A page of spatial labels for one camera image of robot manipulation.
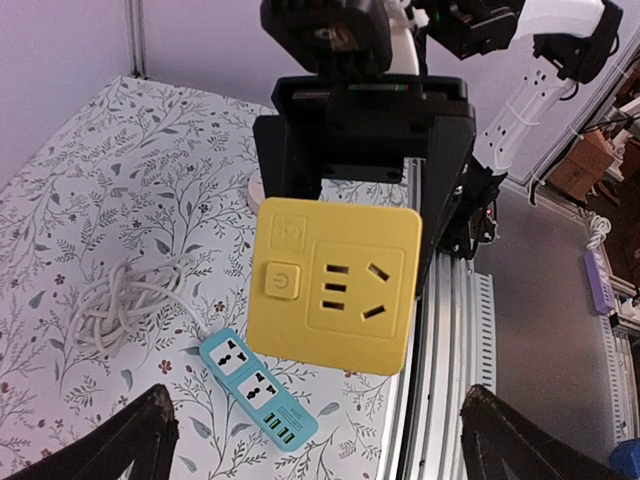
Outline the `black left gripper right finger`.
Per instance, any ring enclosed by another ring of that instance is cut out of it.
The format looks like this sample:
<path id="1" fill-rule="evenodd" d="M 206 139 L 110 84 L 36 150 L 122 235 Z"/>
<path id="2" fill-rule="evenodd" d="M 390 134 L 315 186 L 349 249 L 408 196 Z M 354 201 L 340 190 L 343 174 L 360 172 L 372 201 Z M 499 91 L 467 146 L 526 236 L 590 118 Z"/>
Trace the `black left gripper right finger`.
<path id="1" fill-rule="evenodd" d="M 461 444 L 469 479 L 619 479 L 599 462 L 555 439 L 486 387 L 465 396 Z"/>

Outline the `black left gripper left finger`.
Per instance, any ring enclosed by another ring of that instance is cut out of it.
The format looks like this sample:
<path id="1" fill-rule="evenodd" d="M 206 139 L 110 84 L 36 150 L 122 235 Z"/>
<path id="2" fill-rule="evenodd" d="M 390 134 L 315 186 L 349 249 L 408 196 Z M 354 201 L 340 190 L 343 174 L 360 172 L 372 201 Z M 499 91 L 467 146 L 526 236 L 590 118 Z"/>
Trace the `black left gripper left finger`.
<path id="1" fill-rule="evenodd" d="M 179 422 L 167 387 L 157 383 L 119 413 L 12 479 L 167 479 Z"/>

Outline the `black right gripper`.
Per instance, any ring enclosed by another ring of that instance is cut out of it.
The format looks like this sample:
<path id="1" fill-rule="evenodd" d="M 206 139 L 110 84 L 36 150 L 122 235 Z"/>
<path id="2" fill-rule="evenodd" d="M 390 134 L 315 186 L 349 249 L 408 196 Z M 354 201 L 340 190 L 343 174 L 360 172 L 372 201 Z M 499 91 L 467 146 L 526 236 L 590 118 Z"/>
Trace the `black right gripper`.
<path id="1" fill-rule="evenodd" d="M 275 113 L 253 124 L 265 197 L 318 200 L 326 179 L 397 183 L 405 161 L 420 160 L 420 298 L 473 151 L 465 82 L 394 72 L 380 1 L 264 1 L 260 22 L 304 70 L 276 82 Z"/>

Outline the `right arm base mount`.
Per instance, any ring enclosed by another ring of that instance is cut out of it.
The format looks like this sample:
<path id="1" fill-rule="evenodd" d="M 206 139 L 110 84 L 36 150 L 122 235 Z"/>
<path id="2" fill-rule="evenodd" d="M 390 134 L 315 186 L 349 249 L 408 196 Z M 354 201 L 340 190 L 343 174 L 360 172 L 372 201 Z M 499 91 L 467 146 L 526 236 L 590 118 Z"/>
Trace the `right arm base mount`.
<path id="1" fill-rule="evenodd" d="M 472 260 L 481 244 L 495 240 L 500 185 L 507 173 L 496 175 L 475 158 L 468 163 L 460 200 L 440 239 L 438 250 Z"/>

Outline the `teal power strip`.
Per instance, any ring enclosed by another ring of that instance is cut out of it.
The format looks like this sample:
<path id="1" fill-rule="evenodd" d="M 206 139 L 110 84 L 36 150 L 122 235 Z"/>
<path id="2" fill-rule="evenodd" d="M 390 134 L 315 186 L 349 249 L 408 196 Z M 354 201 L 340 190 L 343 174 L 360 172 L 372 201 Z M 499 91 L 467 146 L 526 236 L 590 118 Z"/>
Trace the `teal power strip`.
<path id="1" fill-rule="evenodd" d="M 199 346 L 199 355 L 214 378 L 283 452 L 303 447 L 318 422 L 269 372 L 264 363 L 230 328 Z"/>

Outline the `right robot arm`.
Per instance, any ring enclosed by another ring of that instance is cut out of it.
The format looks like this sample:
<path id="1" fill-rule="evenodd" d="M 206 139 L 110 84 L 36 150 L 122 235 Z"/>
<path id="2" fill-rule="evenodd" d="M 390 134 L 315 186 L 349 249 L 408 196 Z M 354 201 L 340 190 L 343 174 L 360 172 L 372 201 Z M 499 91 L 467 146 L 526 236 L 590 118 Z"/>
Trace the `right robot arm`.
<path id="1" fill-rule="evenodd" d="M 265 1 L 262 28 L 304 69 L 253 125 L 264 192 L 315 200 L 325 179 L 400 181 L 421 161 L 418 273 L 436 251 L 470 260 L 493 240 L 487 208 L 542 115 L 616 52 L 611 1 Z M 432 76 L 434 40 L 465 60 L 533 39 L 533 59 L 478 130 L 464 81 Z"/>

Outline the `yellow cube socket adapter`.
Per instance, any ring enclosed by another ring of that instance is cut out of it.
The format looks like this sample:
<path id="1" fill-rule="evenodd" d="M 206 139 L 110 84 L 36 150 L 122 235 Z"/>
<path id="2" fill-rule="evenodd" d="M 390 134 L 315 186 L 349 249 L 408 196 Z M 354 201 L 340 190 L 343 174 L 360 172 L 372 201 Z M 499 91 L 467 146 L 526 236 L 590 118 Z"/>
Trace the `yellow cube socket adapter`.
<path id="1" fill-rule="evenodd" d="M 317 366 L 399 373 L 422 227 L 410 208 L 266 199 L 256 227 L 249 347 Z"/>

